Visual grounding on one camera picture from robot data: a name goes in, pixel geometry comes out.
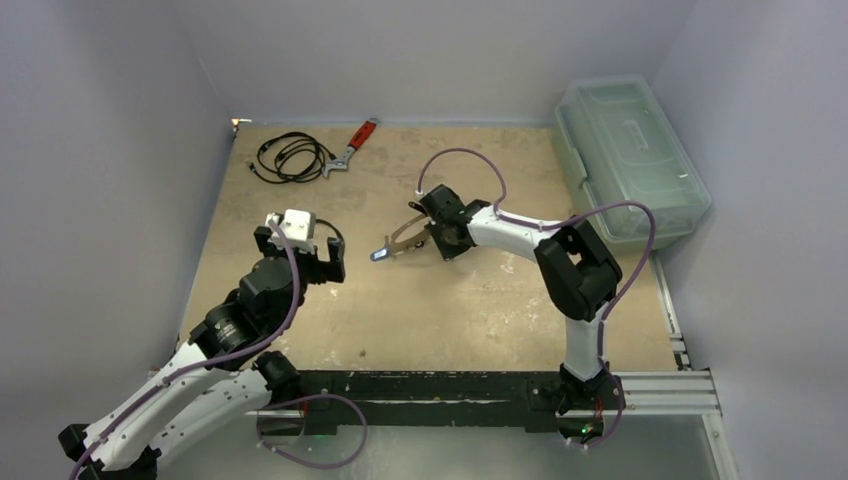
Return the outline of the blue key tag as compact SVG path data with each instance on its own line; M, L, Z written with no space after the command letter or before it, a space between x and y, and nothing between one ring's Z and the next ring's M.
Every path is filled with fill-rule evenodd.
M373 252L370 255L370 260L372 262L379 262L379 261L386 260L387 258L390 258L390 257L391 257L391 249L388 246L384 246L381 249Z

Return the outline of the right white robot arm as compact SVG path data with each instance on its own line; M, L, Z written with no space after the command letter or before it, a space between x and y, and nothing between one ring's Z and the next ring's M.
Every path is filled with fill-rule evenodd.
M561 392L576 407L596 399L609 378L603 356L603 315L618 293L621 267L591 223L565 226L528 217L510 217L495 205L469 203L439 185L418 194L425 225L445 261L474 247L501 250L532 261L553 305L564 316L565 357Z

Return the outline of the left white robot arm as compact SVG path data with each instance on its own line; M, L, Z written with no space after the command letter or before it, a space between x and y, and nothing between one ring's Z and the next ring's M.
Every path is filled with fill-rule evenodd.
M322 260L315 223L271 216L254 232L261 258L211 308L166 364L115 410L58 435L72 479L154 479L168 459L254 409L284 409L302 395L300 374L270 348L293 323L311 284L345 279L337 228Z

